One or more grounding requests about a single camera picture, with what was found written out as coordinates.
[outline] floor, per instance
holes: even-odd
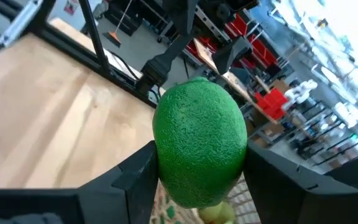
[[[18,0],[22,3],[27,2],[27,0]],[[268,23],[265,14],[266,8],[261,7],[260,9],[255,9],[252,11],[252,14],[257,18],[263,21],[264,27],[269,30],[269,32],[283,32],[281,31],[282,27],[272,25]],[[0,33],[3,32],[4,29],[9,25],[9,22],[1,18],[0,16]],[[119,40],[121,41],[121,47],[116,47],[113,43],[108,41],[102,34],[107,31],[112,31],[115,29],[115,26],[111,24],[108,20],[102,19],[98,25],[98,31],[101,36],[101,41],[103,47],[117,53],[120,55],[129,65],[134,67],[136,70],[141,70],[144,66],[145,62],[165,51],[167,46],[165,44],[157,43],[157,36],[154,34],[151,29],[149,29],[145,24],[139,27],[139,29],[135,32],[132,37],[127,36],[123,32],[118,32]],[[284,37],[287,34],[279,35],[276,34],[276,37]],[[280,46],[282,47],[279,51],[286,52],[288,48],[291,46],[289,42],[285,42],[283,38],[281,38]],[[195,69],[191,66],[188,66],[189,75],[191,76]],[[164,89],[171,88],[179,83],[183,83],[187,80],[187,75],[185,72],[185,67],[183,64],[183,60],[181,58],[176,58],[172,63],[172,69],[168,76],[167,82],[163,85]],[[286,157],[287,159],[301,164],[309,169],[316,171],[317,173],[325,173],[324,169],[320,169],[320,167],[312,167],[309,163],[298,157],[289,147],[286,142],[280,142],[273,147],[271,147],[273,152]]]

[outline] broom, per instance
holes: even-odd
[[[120,19],[119,22],[118,22],[118,25],[117,25],[117,27],[116,27],[116,30],[115,30],[114,32],[106,32],[106,33],[103,34],[110,42],[112,42],[112,43],[113,43],[115,46],[117,46],[117,47],[120,47],[120,46],[121,46],[121,42],[120,42],[119,39],[118,39],[117,32],[118,32],[118,30],[119,30],[119,26],[121,25],[122,21],[124,20],[124,17],[125,17],[125,15],[126,15],[128,9],[129,9],[129,6],[131,5],[131,2],[132,2],[132,0],[129,0],[129,3],[128,3],[128,5],[127,5],[127,8],[125,9],[125,11],[124,11],[124,13],[123,13],[121,19]]]

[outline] wooden table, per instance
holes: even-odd
[[[93,50],[87,36],[52,24]],[[153,114],[29,34],[0,51],[0,188],[79,187],[153,140]]]
[[[215,63],[212,60],[211,52],[208,50],[208,48],[204,47],[202,43],[200,43],[197,39],[193,39],[196,48],[198,56],[204,61],[204,63],[211,69],[213,69],[216,73],[218,73],[218,70],[216,69]],[[249,96],[247,92],[247,88],[241,83],[241,81],[231,72],[226,72],[225,74],[221,75],[222,78],[227,81],[227,83],[242,97],[244,97],[255,109],[257,109],[260,113],[262,113],[271,123],[277,124],[277,121],[270,117],[269,115],[265,114],[263,109],[258,106],[254,101],[252,101],[251,97]]]

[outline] workshop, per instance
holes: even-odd
[[[358,2],[0,0],[0,224],[358,224]]]

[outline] wooden tabletop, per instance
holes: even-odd
[[[52,24],[93,49],[64,22]],[[153,140],[153,114],[29,34],[0,51],[0,188],[79,187]]]
[[[196,48],[198,56],[204,61],[204,63],[211,69],[213,69],[216,73],[218,73],[218,70],[216,69],[215,63],[212,60],[211,52],[208,48],[204,47],[202,43],[200,43],[197,39],[193,39]],[[254,101],[252,101],[251,97],[249,96],[247,92],[247,88],[242,84],[242,82],[231,72],[226,72],[225,74],[221,75],[225,81],[244,99],[246,99],[254,108],[256,108],[260,113],[262,113],[270,122],[277,124],[277,121],[270,117],[269,115],[265,114],[263,109],[258,106]]]

